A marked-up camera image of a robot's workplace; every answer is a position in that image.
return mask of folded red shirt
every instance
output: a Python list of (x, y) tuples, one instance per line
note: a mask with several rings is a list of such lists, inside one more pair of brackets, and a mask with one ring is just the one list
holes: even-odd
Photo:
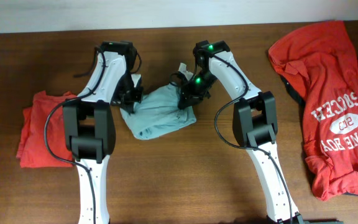
[[(63, 96), (48, 96), (45, 91), (34, 95), (32, 107), (23, 110), (24, 126), (16, 157), (21, 167), (71, 167), (71, 164), (53, 158), (44, 144), (44, 126), (49, 112), (66, 99), (74, 98), (70, 92)], [(48, 126), (48, 143), (57, 156), (72, 160), (65, 144), (63, 110), (59, 108)]]
[(275, 71), (306, 101), (306, 163), (321, 200), (358, 195), (358, 68), (342, 21), (302, 27), (269, 49)]

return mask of black bracket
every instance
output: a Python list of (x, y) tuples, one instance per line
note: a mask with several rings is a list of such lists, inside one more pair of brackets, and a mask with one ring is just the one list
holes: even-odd
[[(80, 124), (87, 117), (94, 118), (94, 126)], [(100, 164), (106, 155), (112, 154), (116, 130), (109, 103), (75, 101), (63, 107), (63, 120), (66, 147), (77, 161), (94, 159)]]
[[(278, 222), (275, 222), (273, 220), (271, 220), (269, 218), (269, 216), (267, 216), (267, 221), (269, 224), (289, 224), (290, 220), (277, 220)], [(302, 215), (299, 212), (295, 213), (295, 216), (292, 219), (292, 223), (293, 224), (344, 224), (344, 222), (341, 221), (322, 221), (322, 222), (309, 222), (309, 221), (304, 221)]]
[(205, 97), (209, 98), (211, 96), (209, 89), (217, 78), (209, 70), (209, 59), (212, 55), (223, 51), (230, 51), (225, 41), (210, 44), (207, 40), (204, 40), (196, 44), (193, 49), (193, 55), (196, 60), (196, 66), (200, 66), (201, 71), (198, 74), (194, 74), (194, 77), (189, 81), (181, 74), (179, 109), (182, 110), (188, 106), (197, 105)]
[[(252, 117), (252, 109), (262, 111)], [(234, 104), (232, 129), (240, 146), (258, 147), (274, 142), (277, 134), (277, 115), (274, 96), (271, 92), (259, 93), (251, 99), (240, 99)]]

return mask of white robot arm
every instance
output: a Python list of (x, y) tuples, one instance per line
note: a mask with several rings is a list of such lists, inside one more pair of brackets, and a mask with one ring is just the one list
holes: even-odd
[[(201, 67), (198, 74), (191, 78), (182, 72), (178, 76), (181, 82), (179, 109), (200, 103), (204, 97), (209, 98), (208, 90), (219, 80), (232, 101), (223, 106), (215, 117), (215, 122), (221, 110), (234, 104), (233, 133), (239, 146), (227, 142), (233, 147), (247, 150), (257, 170), (267, 204), (267, 218), (271, 223), (309, 223), (303, 221), (298, 208), (289, 195), (282, 175), (277, 155), (277, 117), (275, 100), (271, 92), (262, 93), (244, 75), (230, 48), (224, 41), (210, 44), (207, 40), (199, 42), (193, 49), (196, 65)], [(262, 111), (252, 117), (251, 111)]]
[[(78, 95), (81, 99), (63, 105), (67, 149), (83, 166), (77, 166), (81, 201), (79, 224), (109, 223), (106, 171), (116, 141), (110, 105), (118, 105), (132, 113), (134, 102), (141, 101), (143, 92), (141, 76), (131, 73), (136, 57), (140, 59), (132, 43), (103, 42), (100, 49), (102, 52), (96, 55), (92, 76)], [(94, 119), (94, 126), (80, 122), (87, 118)]]

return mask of wooden table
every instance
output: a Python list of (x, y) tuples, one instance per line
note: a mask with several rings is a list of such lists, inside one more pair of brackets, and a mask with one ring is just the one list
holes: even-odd
[[(291, 195), (306, 219), (338, 218), (358, 223), (358, 197), (315, 199), (302, 155), (298, 105), (287, 95), (267, 59), (269, 47), (304, 26), (264, 24), (171, 29), (92, 30), (0, 35), (0, 223), (76, 223), (80, 213), (75, 168), (21, 169), (15, 158), (22, 109), (35, 93), (79, 93), (93, 46), (131, 40), (143, 58), (146, 93), (168, 83), (180, 62), (193, 68), (196, 42), (225, 40), (248, 78), (276, 97), (278, 153)], [(358, 22), (347, 22), (358, 54)], [(107, 196), (112, 223), (246, 223), (266, 216), (265, 199), (246, 152), (225, 145), (213, 128), (215, 112), (229, 97), (220, 83), (194, 107), (197, 122), (155, 140), (136, 140), (113, 108), (117, 143), (108, 166)], [(232, 109), (219, 120), (233, 141)]]

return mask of light blue cloth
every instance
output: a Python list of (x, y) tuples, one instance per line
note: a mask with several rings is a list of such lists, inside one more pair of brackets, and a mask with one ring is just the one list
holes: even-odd
[(121, 115), (135, 138), (154, 139), (196, 122), (193, 108), (179, 110), (178, 102), (179, 89), (169, 84), (144, 95), (142, 103), (135, 103), (133, 114), (121, 109)]

